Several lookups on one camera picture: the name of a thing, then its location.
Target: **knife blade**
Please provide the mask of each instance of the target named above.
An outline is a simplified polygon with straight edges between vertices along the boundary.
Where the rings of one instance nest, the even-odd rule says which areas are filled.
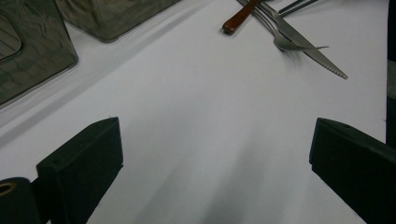
[[[247,3],[247,0],[238,0],[242,5]],[[312,45],[305,37],[303,37],[298,31],[296,31],[290,24],[288,24],[283,18],[277,13],[273,8],[268,6],[264,1],[261,1],[258,5],[257,8],[264,12],[271,20],[273,20],[278,27],[278,31],[284,35],[288,40],[293,42],[296,45],[300,46],[307,46],[307,47],[312,47],[314,48],[314,45]],[[348,76],[341,71],[335,64],[333,64],[326,56],[324,56],[319,50],[309,50],[305,51],[304,54],[306,54],[308,57],[310,57],[312,60],[317,62],[318,64],[322,65],[324,68],[328,69],[329,71],[333,72],[339,77],[342,77],[344,79],[347,79]]]

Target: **fork handle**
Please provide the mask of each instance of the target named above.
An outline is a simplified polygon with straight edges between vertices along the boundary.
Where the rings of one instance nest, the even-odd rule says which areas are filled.
[[[233,35],[238,27],[244,22],[244,20],[250,15],[254,7],[259,3],[260,0],[250,0],[241,10],[233,15],[229,20],[224,22],[222,29],[227,35]]]

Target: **white table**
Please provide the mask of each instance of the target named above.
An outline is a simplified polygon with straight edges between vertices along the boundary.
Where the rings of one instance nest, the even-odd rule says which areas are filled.
[[[292,0],[271,2],[280,9]],[[387,0],[332,0],[286,20],[348,76],[282,53],[235,0],[184,0],[103,44],[67,25],[76,67],[0,110],[0,179],[119,117],[124,167],[89,223],[364,223],[317,175],[316,119],[385,140]]]

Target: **brown wooden handle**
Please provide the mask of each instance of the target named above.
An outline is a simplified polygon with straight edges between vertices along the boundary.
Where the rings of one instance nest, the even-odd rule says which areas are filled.
[[[244,22],[244,20],[254,10],[254,7],[259,3],[260,0],[250,0],[241,10],[239,10],[233,17],[224,22],[222,29],[227,35],[233,35],[238,27]]]

